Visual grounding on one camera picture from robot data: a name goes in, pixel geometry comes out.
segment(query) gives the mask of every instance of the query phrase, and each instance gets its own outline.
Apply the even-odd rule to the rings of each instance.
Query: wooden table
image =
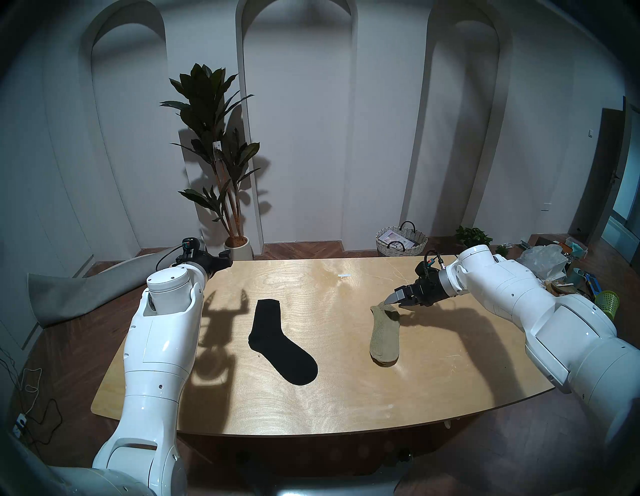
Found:
[[[455,258],[445,257],[445,263]],[[482,412],[552,389],[525,355],[524,334],[471,295],[400,309],[400,357],[369,356],[369,307],[413,283],[421,257],[235,262],[205,288],[197,358],[178,430],[206,435],[318,435],[393,429]],[[249,348],[257,300],[280,300],[282,329],[318,364],[286,382]],[[120,346],[91,411],[119,419]]]

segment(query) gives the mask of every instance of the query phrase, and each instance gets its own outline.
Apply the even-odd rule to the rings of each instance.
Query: power strip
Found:
[[[23,413],[18,415],[18,418],[15,419],[15,424],[13,425],[13,435],[20,439],[22,433],[24,432],[27,426],[27,417],[24,416]]]

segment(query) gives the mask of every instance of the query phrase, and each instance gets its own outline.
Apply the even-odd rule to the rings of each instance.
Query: green basket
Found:
[[[613,317],[616,316],[620,306],[620,299],[613,291],[602,291],[596,295],[596,305],[613,322]]]

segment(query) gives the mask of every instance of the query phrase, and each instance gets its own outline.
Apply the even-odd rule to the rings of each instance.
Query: wooden floor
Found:
[[[555,239],[554,235],[545,235]],[[534,244],[536,238],[529,242]],[[430,240],[442,253],[464,249],[453,238]],[[509,258],[519,256],[513,248]],[[340,242],[266,245],[261,259],[376,256],[344,252]],[[621,306],[615,323],[620,337],[640,347],[640,276],[605,241],[589,247],[582,267],[598,276],[603,289],[616,291]],[[104,270],[106,265],[96,267]],[[43,368],[40,397],[32,416],[40,420],[50,397],[57,399],[63,423],[49,445],[38,444],[50,465],[90,467],[95,453],[117,422],[91,413],[102,377],[125,337],[142,288],[89,314],[42,332],[26,367]],[[24,394],[25,404],[32,398]],[[11,424],[20,410],[14,398]],[[58,423],[49,408],[42,426],[28,424],[45,440]],[[252,452],[283,475],[359,474],[375,468],[389,453],[408,447],[414,468],[398,495],[541,495],[587,486],[601,472],[602,452],[576,398],[556,390],[524,402],[452,423],[384,433],[326,436],[315,439],[251,439],[182,436],[189,494],[251,494],[234,468],[239,452]]]

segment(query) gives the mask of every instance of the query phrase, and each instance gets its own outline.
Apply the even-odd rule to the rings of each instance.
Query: mug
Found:
[[[565,281],[570,283],[572,282],[574,286],[578,286],[580,281],[584,278],[583,270],[578,267],[574,267],[567,275]]]

